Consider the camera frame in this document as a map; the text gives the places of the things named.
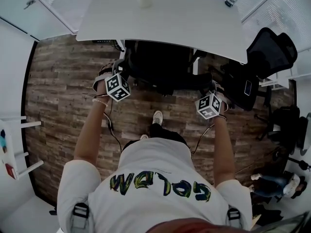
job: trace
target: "white shoe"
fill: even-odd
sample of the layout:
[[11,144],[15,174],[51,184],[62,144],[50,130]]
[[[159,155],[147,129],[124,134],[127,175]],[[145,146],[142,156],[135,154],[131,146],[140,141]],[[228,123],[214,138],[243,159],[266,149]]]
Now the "white shoe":
[[255,187],[254,187],[254,185],[250,185],[250,186],[248,187],[248,189],[249,189],[250,192],[254,192]]
[[163,114],[162,114],[162,112],[161,111],[156,111],[154,113],[154,120],[152,121],[152,124],[157,123],[157,124],[162,125],[162,122],[163,122]]
[[261,173],[251,175],[251,180],[256,181],[261,178]]
[[141,140],[144,140],[144,139],[149,139],[149,136],[146,135],[146,134],[143,134],[141,137],[140,137]]

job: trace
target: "forearm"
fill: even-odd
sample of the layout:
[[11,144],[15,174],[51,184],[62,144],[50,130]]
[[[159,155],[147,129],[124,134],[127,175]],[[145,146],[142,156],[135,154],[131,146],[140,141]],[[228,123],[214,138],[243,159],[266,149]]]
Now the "forearm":
[[214,123],[214,183],[216,187],[223,181],[235,179],[235,166],[227,122],[224,118],[216,117]]
[[105,108],[102,103],[96,101],[93,103],[79,135],[74,150],[74,160],[85,160],[96,165]]

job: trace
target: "bracelet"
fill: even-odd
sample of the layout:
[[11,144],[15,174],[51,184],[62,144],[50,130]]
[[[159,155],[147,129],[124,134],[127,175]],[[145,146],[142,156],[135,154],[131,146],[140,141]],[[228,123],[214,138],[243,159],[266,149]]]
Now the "bracelet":
[[94,98],[96,99],[96,98],[103,98],[103,97],[107,97],[108,96],[108,94],[101,94],[101,95],[96,95],[96,96],[94,96]]
[[227,121],[227,118],[224,115],[219,114],[217,117],[221,117]]
[[103,102],[103,101],[100,101],[100,100],[98,100],[98,99],[93,99],[92,102],[98,102],[98,103],[101,103],[101,104],[104,104],[104,105],[108,106],[107,103],[105,103],[105,102]]

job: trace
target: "red object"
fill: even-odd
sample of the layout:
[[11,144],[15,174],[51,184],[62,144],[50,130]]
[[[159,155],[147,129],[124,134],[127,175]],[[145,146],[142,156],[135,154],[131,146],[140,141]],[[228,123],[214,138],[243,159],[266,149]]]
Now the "red object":
[[5,164],[5,168],[6,168],[6,171],[8,172],[8,175],[10,175],[14,180],[16,180],[17,176],[16,176],[14,168],[11,167],[9,164]]

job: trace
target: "door handle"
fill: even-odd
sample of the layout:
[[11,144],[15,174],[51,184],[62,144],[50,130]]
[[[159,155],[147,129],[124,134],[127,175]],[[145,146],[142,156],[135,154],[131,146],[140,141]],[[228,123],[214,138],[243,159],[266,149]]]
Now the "door handle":
[[26,3],[26,7],[24,8],[27,9],[30,5],[34,4],[35,3],[35,0],[29,0],[27,3]]

